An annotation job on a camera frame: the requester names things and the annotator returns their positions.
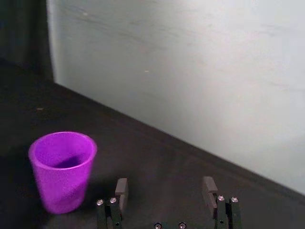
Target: black table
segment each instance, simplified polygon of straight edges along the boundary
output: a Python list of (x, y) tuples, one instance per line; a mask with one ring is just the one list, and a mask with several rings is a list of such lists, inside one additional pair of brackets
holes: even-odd
[[(95, 201), (129, 179), (124, 225), (188, 221), (212, 229), (202, 177), (240, 199), (245, 229), (304, 228), (305, 198), (234, 164), (144, 125), (29, 72), (0, 67), (0, 228), (95, 229)], [(27, 150), (36, 138), (78, 131), (99, 147), (83, 205), (50, 215), (41, 205)]]

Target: screw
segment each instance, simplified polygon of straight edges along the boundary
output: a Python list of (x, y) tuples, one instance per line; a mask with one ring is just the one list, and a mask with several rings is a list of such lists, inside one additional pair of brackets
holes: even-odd
[(113, 203), (115, 203), (115, 202), (116, 202), (116, 198), (111, 198), (111, 199), (110, 199), (110, 203), (113, 204)]
[(224, 197), (223, 196), (218, 196), (218, 200), (223, 201)]
[(179, 228), (180, 229), (185, 229), (186, 228), (186, 224), (185, 223), (179, 223)]
[(162, 225), (160, 223), (156, 223), (154, 225), (154, 229), (161, 229), (162, 228)]
[(96, 202), (96, 205), (102, 205), (104, 203), (104, 201), (102, 199), (99, 199), (97, 202)]
[(236, 203), (238, 202), (238, 199), (236, 197), (232, 197), (231, 201)]

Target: white wall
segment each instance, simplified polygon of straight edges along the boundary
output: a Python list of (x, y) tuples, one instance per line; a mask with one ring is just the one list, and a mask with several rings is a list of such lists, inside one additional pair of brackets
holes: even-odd
[(56, 81), (305, 194), (300, 0), (49, 0)]

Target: purple cup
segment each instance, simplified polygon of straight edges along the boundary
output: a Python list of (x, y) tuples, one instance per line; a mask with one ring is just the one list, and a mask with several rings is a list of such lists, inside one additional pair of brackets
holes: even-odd
[(30, 162), (48, 212), (67, 213), (81, 205), (96, 151), (90, 137), (76, 132), (45, 135), (30, 146)]

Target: cup rim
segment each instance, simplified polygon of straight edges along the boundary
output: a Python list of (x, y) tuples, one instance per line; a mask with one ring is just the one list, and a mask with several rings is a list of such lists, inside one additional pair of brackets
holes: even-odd
[[(37, 146), (37, 144), (44, 140), (45, 138), (47, 138), (48, 136), (50, 135), (57, 135), (57, 134), (62, 134), (62, 133), (70, 133), (70, 134), (75, 134), (75, 135), (79, 135), (79, 136), (82, 136), (84, 138), (87, 138), (90, 142), (90, 145), (91, 145), (91, 148), (92, 148), (92, 151), (93, 153), (89, 156), (89, 158), (87, 160), (85, 160), (83, 163), (77, 165), (77, 166), (73, 166), (73, 167), (69, 167), (69, 168), (54, 168), (54, 167), (51, 167), (51, 166), (47, 166), (45, 164), (43, 164), (42, 162), (40, 162), (37, 157), (35, 156), (35, 148)], [(74, 132), (74, 131), (60, 131), (60, 132), (54, 132), (54, 133), (50, 133), (50, 134), (47, 134), (47, 135), (44, 135), (40, 138), (38, 138), (37, 140), (35, 140), (32, 145), (30, 146), (30, 149), (29, 149), (29, 158), (30, 158), (30, 161), (37, 167), (41, 167), (41, 168), (44, 168), (44, 169), (48, 169), (48, 170), (69, 170), (69, 169), (74, 169), (74, 168), (78, 168), (78, 167), (81, 167), (87, 163), (89, 163), (90, 161), (93, 160), (93, 158), (95, 157), (96, 155), (96, 152), (97, 152), (97, 146), (96, 146), (96, 143), (95, 141), (90, 138), (89, 136), (87, 135), (84, 135), (82, 133), (79, 133), (79, 132)]]

